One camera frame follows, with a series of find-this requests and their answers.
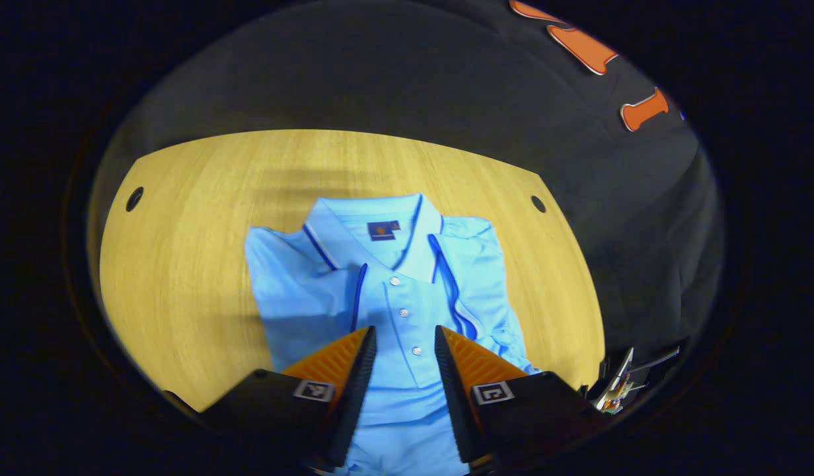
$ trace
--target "wooden table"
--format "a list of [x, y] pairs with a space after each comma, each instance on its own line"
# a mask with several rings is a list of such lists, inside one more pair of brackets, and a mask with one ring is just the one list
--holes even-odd
[[[127, 212], [137, 187], [141, 201]], [[528, 358], [573, 388], [594, 383], [604, 356], [595, 289], [543, 181], [466, 151], [359, 132], [247, 132], [137, 160], [102, 238], [111, 326], [148, 379], [202, 411], [254, 368], [272, 369], [244, 255], [248, 229], [295, 232], [320, 196], [419, 192], [443, 215], [494, 223]]]

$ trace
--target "black cloth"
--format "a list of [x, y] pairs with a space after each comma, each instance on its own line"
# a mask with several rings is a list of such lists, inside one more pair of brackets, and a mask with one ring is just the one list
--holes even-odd
[[325, 0], [251, 21], [124, 118], [90, 239], [135, 160], [169, 145], [279, 129], [434, 142], [542, 177], [591, 269], [607, 350], [643, 359], [697, 333], [711, 307], [724, 239], [715, 180], [671, 100], [639, 132], [622, 124], [618, 109], [651, 96], [651, 79], [622, 56], [594, 75], [546, 25], [501, 0]]

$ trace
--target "wooden tabletop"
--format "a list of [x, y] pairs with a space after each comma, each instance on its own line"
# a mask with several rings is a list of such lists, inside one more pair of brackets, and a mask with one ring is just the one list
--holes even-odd
[[[141, 200], [127, 212], [137, 187]], [[573, 388], [592, 385], [604, 356], [595, 289], [539, 176], [391, 136], [269, 130], [141, 157], [114, 199], [102, 238], [110, 324], [154, 385], [203, 411], [251, 370], [272, 369], [244, 255], [248, 229], [296, 232], [317, 198], [415, 193], [445, 216], [494, 223], [528, 358]]]

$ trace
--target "light blue polo shirt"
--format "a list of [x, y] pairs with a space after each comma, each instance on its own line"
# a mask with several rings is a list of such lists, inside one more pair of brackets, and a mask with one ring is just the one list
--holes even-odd
[[443, 217], [422, 194], [320, 198], [296, 233], [251, 228], [246, 258], [276, 371], [356, 329], [377, 329], [373, 373], [337, 474], [468, 473], [433, 350], [437, 325], [540, 372], [525, 358], [494, 227]]

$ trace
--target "shirt collar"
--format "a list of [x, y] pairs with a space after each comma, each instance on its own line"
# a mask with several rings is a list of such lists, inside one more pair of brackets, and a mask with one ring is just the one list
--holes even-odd
[[416, 224], [404, 259], [394, 271], [414, 280], [431, 282], [436, 268], [436, 252], [431, 248], [427, 236], [441, 232], [443, 217], [420, 193], [361, 200], [319, 198], [307, 215], [305, 230], [332, 268], [353, 268], [368, 262], [380, 263], [350, 234], [339, 217], [357, 214], [358, 210], [362, 210], [364, 214], [385, 214], [407, 209], [415, 210]]

